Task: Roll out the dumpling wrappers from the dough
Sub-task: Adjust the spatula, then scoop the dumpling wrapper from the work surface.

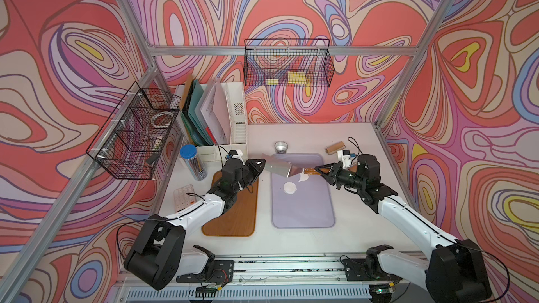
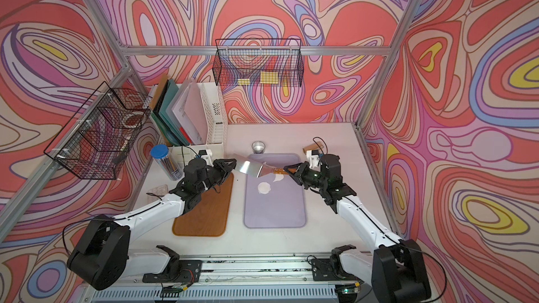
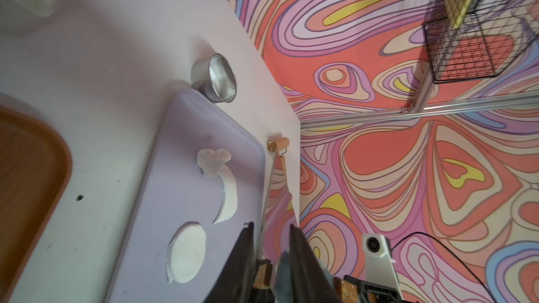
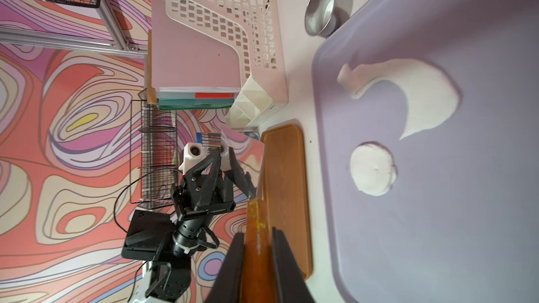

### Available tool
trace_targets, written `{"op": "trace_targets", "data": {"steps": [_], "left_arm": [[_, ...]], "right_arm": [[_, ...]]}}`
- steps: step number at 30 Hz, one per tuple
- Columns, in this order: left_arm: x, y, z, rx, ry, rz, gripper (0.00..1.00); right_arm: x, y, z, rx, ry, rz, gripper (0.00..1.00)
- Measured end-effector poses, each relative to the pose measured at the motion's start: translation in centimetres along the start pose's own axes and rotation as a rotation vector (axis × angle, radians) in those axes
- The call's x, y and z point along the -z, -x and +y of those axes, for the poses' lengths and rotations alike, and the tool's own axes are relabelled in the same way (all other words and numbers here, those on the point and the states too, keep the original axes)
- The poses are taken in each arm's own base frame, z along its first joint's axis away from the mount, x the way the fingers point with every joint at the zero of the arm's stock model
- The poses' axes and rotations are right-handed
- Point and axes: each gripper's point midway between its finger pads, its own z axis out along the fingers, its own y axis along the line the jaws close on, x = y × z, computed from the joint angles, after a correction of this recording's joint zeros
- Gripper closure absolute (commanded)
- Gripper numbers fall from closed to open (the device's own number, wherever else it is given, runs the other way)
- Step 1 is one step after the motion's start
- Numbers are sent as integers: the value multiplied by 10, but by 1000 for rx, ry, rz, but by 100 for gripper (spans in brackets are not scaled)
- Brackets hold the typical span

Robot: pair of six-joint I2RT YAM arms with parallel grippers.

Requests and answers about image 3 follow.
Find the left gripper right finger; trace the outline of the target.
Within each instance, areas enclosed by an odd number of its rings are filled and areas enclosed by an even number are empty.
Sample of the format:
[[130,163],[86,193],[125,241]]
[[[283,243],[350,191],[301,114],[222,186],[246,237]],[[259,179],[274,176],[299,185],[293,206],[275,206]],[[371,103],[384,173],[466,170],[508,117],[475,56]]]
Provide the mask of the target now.
[[324,273],[301,229],[289,228],[289,248],[277,267],[277,302],[339,302],[332,280]]

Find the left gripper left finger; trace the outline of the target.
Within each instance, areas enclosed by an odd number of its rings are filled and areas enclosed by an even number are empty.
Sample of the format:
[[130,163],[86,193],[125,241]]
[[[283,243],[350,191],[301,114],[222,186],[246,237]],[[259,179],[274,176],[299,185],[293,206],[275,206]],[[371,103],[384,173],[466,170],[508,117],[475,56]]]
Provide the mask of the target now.
[[239,237],[204,303],[248,302],[254,280],[254,223],[241,230]]

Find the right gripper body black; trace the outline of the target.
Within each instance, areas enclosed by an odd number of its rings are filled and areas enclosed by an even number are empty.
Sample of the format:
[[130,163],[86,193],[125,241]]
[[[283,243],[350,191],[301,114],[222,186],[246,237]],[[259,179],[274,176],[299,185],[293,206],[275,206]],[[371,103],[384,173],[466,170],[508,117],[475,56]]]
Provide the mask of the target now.
[[394,288],[355,279],[349,275],[344,276],[344,281],[357,287],[359,302],[411,303],[404,300]]

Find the round cut dough wrapper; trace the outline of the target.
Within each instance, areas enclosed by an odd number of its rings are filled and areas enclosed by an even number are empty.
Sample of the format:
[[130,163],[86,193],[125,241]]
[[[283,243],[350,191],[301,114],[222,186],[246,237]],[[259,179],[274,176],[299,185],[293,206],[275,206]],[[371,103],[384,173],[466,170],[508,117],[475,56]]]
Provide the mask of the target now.
[[187,223],[173,237],[166,254],[169,283],[188,283],[198,275],[206,256],[206,232],[198,223]]

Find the lilac plastic cutting mat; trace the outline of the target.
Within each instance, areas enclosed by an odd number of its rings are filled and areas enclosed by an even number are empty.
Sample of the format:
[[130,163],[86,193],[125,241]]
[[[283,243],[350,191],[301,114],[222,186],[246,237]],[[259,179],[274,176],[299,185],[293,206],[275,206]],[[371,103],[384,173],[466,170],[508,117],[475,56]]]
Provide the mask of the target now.
[[[237,181],[237,212],[222,223],[218,177],[205,177],[196,162],[203,149],[229,151]],[[215,285],[244,225],[261,228],[266,157],[261,143],[199,92],[175,95],[153,148],[129,231],[109,285],[107,302],[203,302]],[[166,252],[177,231],[198,223],[206,256],[198,275],[169,283]]]

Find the wooden dough roller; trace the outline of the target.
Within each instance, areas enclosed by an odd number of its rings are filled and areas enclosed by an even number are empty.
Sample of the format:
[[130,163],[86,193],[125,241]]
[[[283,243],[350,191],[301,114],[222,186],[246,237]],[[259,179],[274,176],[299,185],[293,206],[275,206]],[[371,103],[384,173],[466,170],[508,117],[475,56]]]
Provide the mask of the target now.
[[284,171],[284,175],[286,175],[286,160],[284,156],[287,153],[290,144],[290,140],[280,133],[274,133],[268,137],[267,149],[271,157],[270,178],[275,172],[275,163],[277,161],[280,162],[282,171]]

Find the round metal cutter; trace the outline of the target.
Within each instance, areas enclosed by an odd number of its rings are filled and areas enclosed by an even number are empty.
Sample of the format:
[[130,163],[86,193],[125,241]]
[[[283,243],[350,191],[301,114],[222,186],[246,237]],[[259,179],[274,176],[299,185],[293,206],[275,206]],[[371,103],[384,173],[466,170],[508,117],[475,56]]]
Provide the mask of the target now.
[[234,71],[220,53],[193,64],[190,76],[195,89],[212,103],[231,103],[236,98]]

